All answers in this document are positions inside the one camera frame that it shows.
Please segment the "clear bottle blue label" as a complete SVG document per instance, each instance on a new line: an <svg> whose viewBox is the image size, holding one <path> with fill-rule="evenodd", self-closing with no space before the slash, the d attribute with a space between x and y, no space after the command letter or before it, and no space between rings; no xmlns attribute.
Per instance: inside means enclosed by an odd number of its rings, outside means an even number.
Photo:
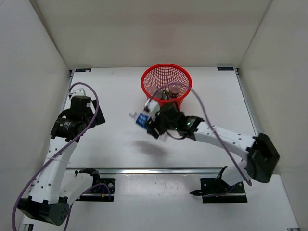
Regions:
<svg viewBox="0 0 308 231"><path fill-rule="evenodd" d="M131 117L135 124L138 125L139 127L143 128L144 130L147 131L147 123L146 123L146 113L145 112L130 112L129 117ZM159 136L159 140L165 142L168 139L169 135L167 133L161 134Z"/></svg>

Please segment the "green plastic bottle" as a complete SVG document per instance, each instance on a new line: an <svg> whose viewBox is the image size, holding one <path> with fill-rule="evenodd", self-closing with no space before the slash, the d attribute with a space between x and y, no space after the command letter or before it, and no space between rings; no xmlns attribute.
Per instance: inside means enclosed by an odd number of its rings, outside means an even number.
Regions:
<svg viewBox="0 0 308 231"><path fill-rule="evenodd" d="M169 94L168 94L168 91L167 90L161 90L162 92L162 96L161 96L161 100L169 100Z"/></svg>

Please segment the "clear bottle green label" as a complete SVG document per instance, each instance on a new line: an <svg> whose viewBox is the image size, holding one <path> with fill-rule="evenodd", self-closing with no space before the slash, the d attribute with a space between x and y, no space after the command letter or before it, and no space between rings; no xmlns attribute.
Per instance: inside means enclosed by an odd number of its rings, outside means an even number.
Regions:
<svg viewBox="0 0 308 231"><path fill-rule="evenodd" d="M148 89L148 93L151 95L151 96L154 96L155 98L157 99L162 99L162 96L163 96L163 92L162 90L159 90L157 87L155 86L151 86L149 89Z"/></svg>

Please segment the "small bottle black label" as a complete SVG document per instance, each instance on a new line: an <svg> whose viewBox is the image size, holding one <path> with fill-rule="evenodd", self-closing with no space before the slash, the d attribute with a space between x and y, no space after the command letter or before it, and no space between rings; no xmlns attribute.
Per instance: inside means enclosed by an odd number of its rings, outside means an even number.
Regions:
<svg viewBox="0 0 308 231"><path fill-rule="evenodd" d="M180 91L181 91L180 85L178 84L170 85L169 92L168 92L169 98L172 98L172 99L178 98Z"/></svg>

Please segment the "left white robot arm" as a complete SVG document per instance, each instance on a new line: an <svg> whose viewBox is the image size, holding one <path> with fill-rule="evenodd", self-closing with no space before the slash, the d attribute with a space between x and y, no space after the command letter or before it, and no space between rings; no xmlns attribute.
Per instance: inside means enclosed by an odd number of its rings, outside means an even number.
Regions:
<svg viewBox="0 0 308 231"><path fill-rule="evenodd" d="M97 100L84 95L71 97L70 107L62 111L51 130L50 147L41 169L30 183L28 197L16 202L28 218L61 226L69 215L70 207L85 190L97 192L101 187L95 169L82 169L65 187L61 186L70 157L81 136L95 126L105 123Z"/></svg>

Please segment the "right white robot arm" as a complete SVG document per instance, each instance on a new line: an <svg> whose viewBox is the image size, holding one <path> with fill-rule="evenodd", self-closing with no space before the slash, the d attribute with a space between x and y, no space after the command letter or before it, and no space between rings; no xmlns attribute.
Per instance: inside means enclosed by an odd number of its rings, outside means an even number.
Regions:
<svg viewBox="0 0 308 231"><path fill-rule="evenodd" d="M224 166L219 171L215 179L219 191L228 192L245 180L269 183L280 155L268 135L249 136L210 125L200 117L185 115L174 102L159 105L148 100L144 111L150 115L147 133L156 139L175 131L181 140L211 144L224 149L229 156L235 154L241 158L241 162Z"/></svg>

